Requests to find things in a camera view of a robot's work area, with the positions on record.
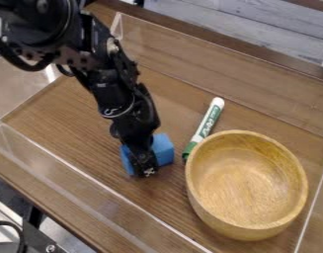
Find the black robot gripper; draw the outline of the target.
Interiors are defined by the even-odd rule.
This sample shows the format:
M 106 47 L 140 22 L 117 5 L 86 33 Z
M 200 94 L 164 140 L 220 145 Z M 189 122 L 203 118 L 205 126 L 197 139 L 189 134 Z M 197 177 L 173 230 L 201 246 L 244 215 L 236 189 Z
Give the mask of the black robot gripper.
M 129 176 L 146 178 L 158 171 L 153 144 L 153 132 L 160 118 L 149 91 L 138 83 L 121 104 L 98 105 L 104 119 L 112 121 L 110 134 L 122 145 L 122 165 Z

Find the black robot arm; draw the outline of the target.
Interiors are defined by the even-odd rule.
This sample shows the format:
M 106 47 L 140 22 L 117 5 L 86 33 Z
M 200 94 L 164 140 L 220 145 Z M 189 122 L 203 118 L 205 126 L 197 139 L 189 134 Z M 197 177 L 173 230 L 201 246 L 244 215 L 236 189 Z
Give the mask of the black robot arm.
M 24 71 L 54 65 L 92 94 L 110 134 L 126 148 L 128 170 L 138 177 L 158 169 L 153 132 L 160 118 L 138 81 L 137 62 L 80 0 L 0 0 L 0 56 Z

